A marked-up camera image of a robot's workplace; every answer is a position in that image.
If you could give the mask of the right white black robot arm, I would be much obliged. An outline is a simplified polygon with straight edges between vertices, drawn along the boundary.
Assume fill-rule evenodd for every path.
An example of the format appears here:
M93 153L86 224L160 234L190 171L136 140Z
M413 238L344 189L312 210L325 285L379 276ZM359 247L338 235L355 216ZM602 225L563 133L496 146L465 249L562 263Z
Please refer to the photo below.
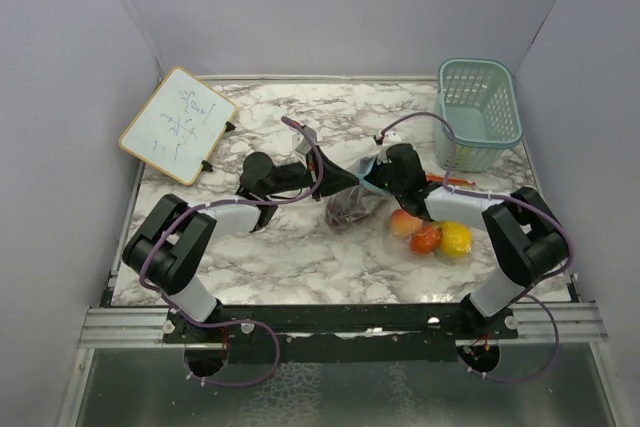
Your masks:
M469 337L486 335L498 313L552 277L562 262L573 260L568 234L533 188L479 192L459 188L448 177L430 181L407 143L382 149L362 182L390 194L416 218L456 222L488 234L498 267L461 302L459 325Z

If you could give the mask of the blue zip clear bag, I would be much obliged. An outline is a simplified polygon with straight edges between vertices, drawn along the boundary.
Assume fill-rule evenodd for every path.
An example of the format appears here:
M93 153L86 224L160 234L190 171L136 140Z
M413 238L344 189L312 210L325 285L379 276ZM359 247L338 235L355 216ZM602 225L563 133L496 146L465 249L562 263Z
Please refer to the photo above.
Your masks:
M332 193L325 203L324 220L334 232L343 232L372 217L390 196L363 182L375 156L360 158L349 168L326 166L322 188Z

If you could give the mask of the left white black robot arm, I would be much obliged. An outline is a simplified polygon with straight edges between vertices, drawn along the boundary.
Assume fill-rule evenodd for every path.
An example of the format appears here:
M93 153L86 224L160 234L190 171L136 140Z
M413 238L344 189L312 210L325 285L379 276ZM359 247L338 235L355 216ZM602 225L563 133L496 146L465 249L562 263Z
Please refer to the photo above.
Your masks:
M244 160L240 187L230 200L190 206L174 194L163 196L125 246L122 260L138 273L141 285L188 316L186 329L195 339L210 341L220 332L215 312L220 301L197 277L210 240L259 231L281 205L319 200L358 184L355 174L320 151L282 166L256 152Z

